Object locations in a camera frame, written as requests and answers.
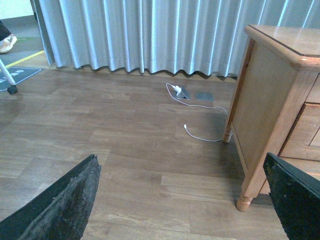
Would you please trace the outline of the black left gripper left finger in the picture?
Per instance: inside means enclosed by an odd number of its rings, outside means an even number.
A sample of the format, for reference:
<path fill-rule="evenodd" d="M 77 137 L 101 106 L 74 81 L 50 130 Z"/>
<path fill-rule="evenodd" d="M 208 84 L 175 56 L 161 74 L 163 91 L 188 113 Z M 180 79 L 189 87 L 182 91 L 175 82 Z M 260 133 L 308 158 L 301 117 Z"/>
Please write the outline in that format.
<path fill-rule="evenodd" d="M 2 240 L 79 240 L 96 199 L 101 174 L 91 154 L 0 223 Z"/>

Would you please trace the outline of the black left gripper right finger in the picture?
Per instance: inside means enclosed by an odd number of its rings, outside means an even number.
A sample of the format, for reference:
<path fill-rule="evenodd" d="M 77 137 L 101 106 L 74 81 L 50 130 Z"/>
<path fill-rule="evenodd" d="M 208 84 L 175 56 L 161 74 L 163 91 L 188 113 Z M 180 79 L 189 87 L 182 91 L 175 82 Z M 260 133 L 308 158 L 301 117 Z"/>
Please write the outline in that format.
<path fill-rule="evenodd" d="M 320 181 L 268 152 L 263 169 L 270 197 L 290 240 L 320 238 Z"/>

